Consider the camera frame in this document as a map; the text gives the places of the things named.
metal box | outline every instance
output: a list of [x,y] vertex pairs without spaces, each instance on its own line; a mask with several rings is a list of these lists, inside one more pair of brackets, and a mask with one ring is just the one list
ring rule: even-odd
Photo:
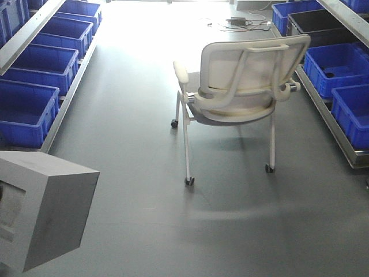
[[26,271],[80,246],[99,172],[0,151],[0,262]]

chair backrest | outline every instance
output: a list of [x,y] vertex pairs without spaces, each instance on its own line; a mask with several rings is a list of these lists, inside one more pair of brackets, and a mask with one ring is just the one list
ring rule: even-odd
[[288,82],[310,43],[308,35],[211,43],[202,50],[200,90],[218,94],[235,90],[250,95]]

white chair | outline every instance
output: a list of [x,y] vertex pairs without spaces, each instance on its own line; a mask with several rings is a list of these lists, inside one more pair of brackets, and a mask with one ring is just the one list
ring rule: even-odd
[[186,185],[193,185],[190,174],[187,125],[197,121],[206,125],[232,126],[256,121],[270,115],[270,161],[265,169],[275,168],[274,109],[276,102],[289,99],[300,84],[291,79],[310,43],[308,35],[252,40],[246,42],[211,43],[202,50],[198,92],[191,87],[189,74],[174,62],[180,91],[176,117],[171,126],[176,129],[179,106],[182,106]]

storage rack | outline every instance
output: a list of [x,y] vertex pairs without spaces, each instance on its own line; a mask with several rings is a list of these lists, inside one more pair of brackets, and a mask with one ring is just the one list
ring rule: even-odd
[[[337,20],[349,29],[360,41],[369,47],[369,23],[363,20],[360,15],[352,11],[340,0],[317,0],[326,10],[328,10]],[[352,168],[369,167],[369,151],[357,151],[347,139],[345,133],[338,125],[330,112],[329,103],[326,103],[319,96],[313,84],[305,74],[302,66],[298,66],[296,74],[300,78],[310,98],[320,112],[322,118],[330,129],[332,135],[339,144]]]
[[[45,26],[47,21],[57,12],[65,0],[48,0],[26,23],[14,34],[14,36],[0,48],[0,75],[3,75],[19,57],[23,50],[30,44],[33,38]],[[59,113],[54,119],[47,137],[41,148],[20,148],[20,147],[0,147],[0,150],[20,150],[20,151],[41,151],[47,153],[54,141],[57,131],[64,119],[67,109],[70,106],[74,93],[82,79],[90,58],[96,48],[96,36],[93,37],[91,45],[88,48],[83,60],[79,64],[78,72],[65,97],[62,98],[62,105]]]

black storage bin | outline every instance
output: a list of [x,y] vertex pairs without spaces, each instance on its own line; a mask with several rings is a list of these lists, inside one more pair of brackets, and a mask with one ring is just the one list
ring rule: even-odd
[[327,10],[289,14],[287,35],[303,33],[310,35],[310,47],[358,41],[357,37]]

